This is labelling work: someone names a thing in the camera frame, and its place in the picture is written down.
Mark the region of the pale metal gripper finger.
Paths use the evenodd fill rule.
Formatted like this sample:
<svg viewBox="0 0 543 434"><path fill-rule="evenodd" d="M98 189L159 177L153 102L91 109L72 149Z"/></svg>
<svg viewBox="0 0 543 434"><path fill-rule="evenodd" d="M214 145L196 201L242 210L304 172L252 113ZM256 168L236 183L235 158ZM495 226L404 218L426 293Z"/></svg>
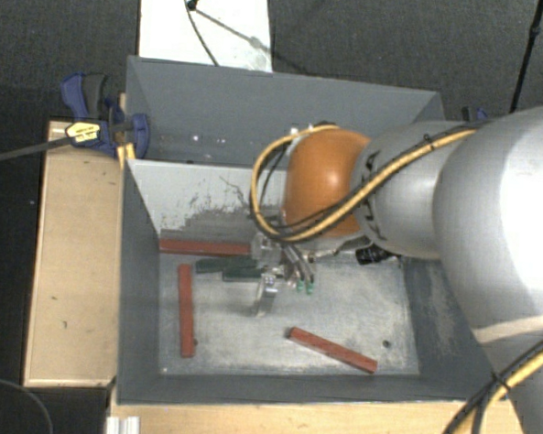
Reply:
<svg viewBox="0 0 543 434"><path fill-rule="evenodd" d="M263 291L263 307L262 314L268 314L274 306L277 297L278 287L277 280L272 277L266 279L265 290Z"/></svg>
<svg viewBox="0 0 543 434"><path fill-rule="evenodd" d="M255 317L260 317L265 314L266 293L268 291L268 278L269 276L263 275L260 277L260 280L258 282L257 290L255 292L254 303L251 307L251 314Z"/></svg>

